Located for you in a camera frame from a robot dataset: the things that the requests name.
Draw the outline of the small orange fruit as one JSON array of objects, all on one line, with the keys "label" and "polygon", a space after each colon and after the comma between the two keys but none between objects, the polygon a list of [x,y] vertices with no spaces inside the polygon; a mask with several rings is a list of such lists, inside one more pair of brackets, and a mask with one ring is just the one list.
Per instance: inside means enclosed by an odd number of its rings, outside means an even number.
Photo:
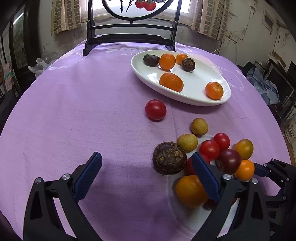
[{"label": "small orange fruit", "polygon": [[242,160],[234,176],[242,181],[248,181],[254,175],[255,166],[250,160]]}]

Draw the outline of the olive-orange tomato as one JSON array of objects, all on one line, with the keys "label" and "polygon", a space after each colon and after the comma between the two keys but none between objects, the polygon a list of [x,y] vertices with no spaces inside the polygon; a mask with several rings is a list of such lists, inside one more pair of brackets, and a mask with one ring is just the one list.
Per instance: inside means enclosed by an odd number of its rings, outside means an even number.
[{"label": "olive-orange tomato", "polygon": [[248,139],[242,139],[235,144],[234,150],[240,154],[242,160],[248,160],[253,154],[253,143]]}]

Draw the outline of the dark red plum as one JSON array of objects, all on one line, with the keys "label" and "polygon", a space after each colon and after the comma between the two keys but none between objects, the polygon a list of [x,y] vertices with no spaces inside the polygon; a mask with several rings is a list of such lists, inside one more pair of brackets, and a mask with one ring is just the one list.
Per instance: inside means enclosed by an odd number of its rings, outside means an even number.
[{"label": "dark red plum", "polygon": [[222,150],[215,160],[215,164],[221,173],[232,175],[241,164],[241,156],[234,149]]},{"label": "dark red plum", "polygon": [[[237,198],[233,198],[230,207],[233,206],[233,204],[236,202]],[[219,206],[221,203],[221,201],[215,201],[213,199],[208,199],[204,204],[203,204],[203,208],[209,211],[215,210],[217,208],[217,206]],[[225,209],[227,206],[229,206],[228,204],[225,204],[225,202],[222,202],[222,207]]]}]

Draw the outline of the red cherry tomato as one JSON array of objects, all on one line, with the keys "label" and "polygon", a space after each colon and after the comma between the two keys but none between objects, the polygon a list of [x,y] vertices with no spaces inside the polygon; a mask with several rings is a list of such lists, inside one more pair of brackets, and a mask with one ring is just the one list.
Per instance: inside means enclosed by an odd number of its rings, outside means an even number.
[{"label": "red cherry tomato", "polygon": [[[203,157],[203,159],[204,159],[208,164],[210,164],[210,160],[208,159],[207,156],[205,156],[205,155],[202,154],[202,157]],[[184,168],[184,173],[185,173],[185,176],[196,175],[196,172],[194,171],[194,169],[193,169],[193,165],[192,165],[192,157],[190,157],[190,158],[187,160],[187,163],[186,163],[185,168]]]},{"label": "red cherry tomato", "polygon": [[219,157],[220,147],[217,142],[206,140],[201,143],[199,153],[205,155],[210,161],[213,161]]},{"label": "red cherry tomato", "polygon": [[214,141],[218,144],[220,150],[226,150],[230,147],[230,138],[225,133],[215,134]]}]

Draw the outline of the yellow-orange round fruit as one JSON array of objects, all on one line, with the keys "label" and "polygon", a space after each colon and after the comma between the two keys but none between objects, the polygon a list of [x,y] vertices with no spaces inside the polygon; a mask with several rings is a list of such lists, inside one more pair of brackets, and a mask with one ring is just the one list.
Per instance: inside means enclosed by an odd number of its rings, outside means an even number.
[{"label": "yellow-orange round fruit", "polygon": [[180,178],[175,186],[175,193],[179,201],[191,209],[198,208],[209,199],[197,175]]}]

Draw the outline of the tan longan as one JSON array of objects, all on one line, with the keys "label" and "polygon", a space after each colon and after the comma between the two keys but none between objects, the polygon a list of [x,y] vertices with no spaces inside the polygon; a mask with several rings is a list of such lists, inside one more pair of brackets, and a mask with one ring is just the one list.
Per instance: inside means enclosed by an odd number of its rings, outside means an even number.
[{"label": "tan longan", "polygon": [[198,139],[192,133],[182,134],[178,137],[177,144],[181,146],[186,153],[189,153],[198,146]]},{"label": "tan longan", "polygon": [[191,123],[193,134],[203,136],[208,132],[208,124],[203,118],[195,118]]}]

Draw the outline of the tan longan front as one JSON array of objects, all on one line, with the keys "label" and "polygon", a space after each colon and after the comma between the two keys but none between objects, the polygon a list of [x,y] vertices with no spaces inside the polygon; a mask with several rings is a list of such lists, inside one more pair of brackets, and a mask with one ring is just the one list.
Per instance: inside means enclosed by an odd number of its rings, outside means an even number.
[{"label": "tan longan front", "polygon": [[192,133],[182,134],[178,137],[177,144],[181,146],[186,153],[189,153],[198,146],[198,139]]}]

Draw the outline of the dark water chestnut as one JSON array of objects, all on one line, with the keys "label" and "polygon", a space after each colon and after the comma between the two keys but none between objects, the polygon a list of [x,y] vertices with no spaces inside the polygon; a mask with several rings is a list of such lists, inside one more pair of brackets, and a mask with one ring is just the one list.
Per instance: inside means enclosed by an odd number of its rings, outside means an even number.
[{"label": "dark water chestnut", "polygon": [[194,61],[192,58],[189,58],[189,57],[185,58],[185,59],[182,61],[181,66],[182,66],[182,69],[183,69],[184,71],[187,71],[187,72],[192,72],[192,71],[194,71],[194,70],[195,70],[195,67],[196,67],[196,65],[195,65],[195,61]]},{"label": "dark water chestnut", "polygon": [[174,175],[185,168],[187,154],[177,143],[163,142],[156,146],[152,155],[152,163],[158,173]]},{"label": "dark water chestnut", "polygon": [[160,57],[153,54],[145,54],[143,57],[144,64],[150,67],[156,67],[159,64]]}]

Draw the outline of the small mandarin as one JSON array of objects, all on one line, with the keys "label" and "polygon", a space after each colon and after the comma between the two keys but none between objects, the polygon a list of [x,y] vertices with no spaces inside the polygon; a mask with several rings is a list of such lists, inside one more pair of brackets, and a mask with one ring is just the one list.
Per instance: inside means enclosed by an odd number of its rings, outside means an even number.
[{"label": "small mandarin", "polygon": [[223,87],[218,82],[209,82],[205,86],[206,95],[213,100],[219,100],[224,94]]}]

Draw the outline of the red cherry tomato isolated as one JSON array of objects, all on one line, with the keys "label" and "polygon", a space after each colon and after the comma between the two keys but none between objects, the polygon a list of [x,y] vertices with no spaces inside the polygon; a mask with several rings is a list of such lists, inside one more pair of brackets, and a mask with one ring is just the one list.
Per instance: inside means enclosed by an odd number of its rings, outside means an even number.
[{"label": "red cherry tomato isolated", "polygon": [[147,102],[145,106],[145,113],[151,120],[161,121],[167,114],[167,108],[162,101],[152,99]]}]

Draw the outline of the large mandarin orange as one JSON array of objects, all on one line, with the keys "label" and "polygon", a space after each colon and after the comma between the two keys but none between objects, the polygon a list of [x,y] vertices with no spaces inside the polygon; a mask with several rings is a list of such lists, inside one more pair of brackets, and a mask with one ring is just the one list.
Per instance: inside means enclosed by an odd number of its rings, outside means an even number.
[{"label": "large mandarin orange", "polygon": [[176,58],[173,54],[165,53],[159,59],[159,66],[163,70],[170,70],[175,66]]},{"label": "large mandarin orange", "polygon": [[182,79],[173,73],[164,73],[159,79],[159,84],[176,92],[181,92],[184,88]]}]

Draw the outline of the small orange kumquat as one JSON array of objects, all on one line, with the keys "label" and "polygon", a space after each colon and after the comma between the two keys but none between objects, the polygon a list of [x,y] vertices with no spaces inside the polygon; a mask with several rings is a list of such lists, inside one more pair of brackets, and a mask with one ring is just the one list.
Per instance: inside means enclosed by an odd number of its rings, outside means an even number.
[{"label": "small orange kumquat", "polygon": [[183,53],[177,54],[177,56],[176,56],[176,63],[178,65],[182,65],[183,60],[186,59],[187,57],[188,56],[186,54],[183,54]]}]

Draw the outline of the large mandarin orange front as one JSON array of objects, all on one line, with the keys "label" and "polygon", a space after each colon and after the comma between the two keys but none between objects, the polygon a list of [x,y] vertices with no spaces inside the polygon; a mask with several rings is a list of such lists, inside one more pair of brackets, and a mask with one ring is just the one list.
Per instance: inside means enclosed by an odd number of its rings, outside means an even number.
[{"label": "large mandarin orange front", "polygon": [[159,66],[163,70],[170,70],[175,66],[176,58],[173,54],[165,53],[159,59]]}]

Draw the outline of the dark water chestnut front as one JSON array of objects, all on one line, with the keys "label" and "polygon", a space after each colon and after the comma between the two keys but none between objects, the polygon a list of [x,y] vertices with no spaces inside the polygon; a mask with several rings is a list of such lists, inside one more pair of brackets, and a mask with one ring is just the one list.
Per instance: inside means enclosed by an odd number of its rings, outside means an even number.
[{"label": "dark water chestnut front", "polygon": [[143,57],[144,64],[150,67],[156,67],[159,64],[160,57],[153,54],[145,54]]}]

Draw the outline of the dark red plum front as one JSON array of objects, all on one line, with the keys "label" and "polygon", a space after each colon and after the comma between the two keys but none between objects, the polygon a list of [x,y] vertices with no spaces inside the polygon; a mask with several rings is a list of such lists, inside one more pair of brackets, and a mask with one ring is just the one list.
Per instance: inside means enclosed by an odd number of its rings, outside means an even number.
[{"label": "dark red plum front", "polygon": [[[233,204],[236,202],[237,198],[233,198],[230,207],[233,206]],[[203,208],[209,211],[215,210],[217,208],[217,206],[219,206],[221,203],[221,201],[215,201],[213,199],[208,199],[204,204],[203,204]],[[222,207],[225,209],[227,206],[229,206],[228,204],[225,204],[225,202],[222,202]]]}]

